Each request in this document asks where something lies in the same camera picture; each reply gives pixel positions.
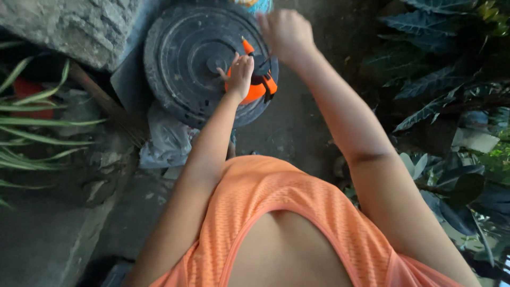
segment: orange shirt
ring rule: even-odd
[[[199,239],[151,287],[227,286],[244,237],[262,215],[295,212],[329,240],[352,284],[358,286],[461,286],[397,254],[382,232],[334,185],[266,156],[226,162]]]

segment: spider plant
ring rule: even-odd
[[[20,42],[0,43],[0,49],[6,49],[20,45]],[[8,87],[16,80],[19,74],[25,69],[34,57],[23,59],[6,77],[5,81],[0,85],[0,94],[6,91]],[[27,131],[27,127],[69,127],[69,126],[85,126],[95,125],[104,122],[101,119],[90,122],[69,122],[55,119],[37,119],[29,117],[18,117],[9,115],[10,112],[30,112],[48,109],[64,109],[66,106],[57,105],[50,101],[51,97],[67,80],[69,73],[69,60],[66,61],[62,70],[60,83],[53,89],[44,90],[33,94],[24,99],[16,99],[15,97],[0,97],[0,169],[22,170],[22,171],[55,171],[60,170],[64,165],[57,163],[60,158],[70,155],[71,153],[85,149],[86,145],[93,144],[91,141],[73,141],[61,140],[47,135],[40,135]],[[22,153],[15,150],[22,146],[35,144],[48,144],[56,146],[73,146],[75,148],[68,149],[57,155],[43,159],[30,159]],[[13,187],[23,189],[41,189],[47,186],[25,186],[11,183],[0,179],[0,187]],[[0,197],[0,205],[10,205]]]

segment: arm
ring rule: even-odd
[[[465,286],[478,280],[423,201],[374,113],[317,50],[295,11],[259,15],[273,53],[306,83],[349,165],[363,213],[392,247]]]
[[[229,92],[201,130],[173,196],[156,227],[147,238],[124,287],[147,287],[172,269],[197,240],[209,198],[221,179],[230,134],[239,103],[248,94],[253,58],[236,57],[232,62]]]

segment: black bucket lid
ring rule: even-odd
[[[216,67],[226,71],[235,52],[245,54],[241,36],[255,55],[268,57],[255,18],[237,4],[179,4],[166,10],[150,28],[144,51],[147,79],[163,107],[184,124],[202,128],[225,93]],[[276,58],[270,65],[277,83]],[[263,97],[240,105],[234,127],[251,123],[267,105]]]

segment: concrete ground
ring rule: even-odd
[[[318,48],[351,84],[362,58],[370,51],[377,3],[372,1],[276,0],[276,8],[292,8],[313,25]],[[335,184],[333,162],[340,151],[313,97],[287,67],[280,69],[278,93],[250,125],[237,129],[237,154],[258,151],[286,160],[303,171]],[[139,171],[121,195],[101,232],[80,286],[95,286],[108,266],[135,259],[171,195],[171,180],[161,170]]]

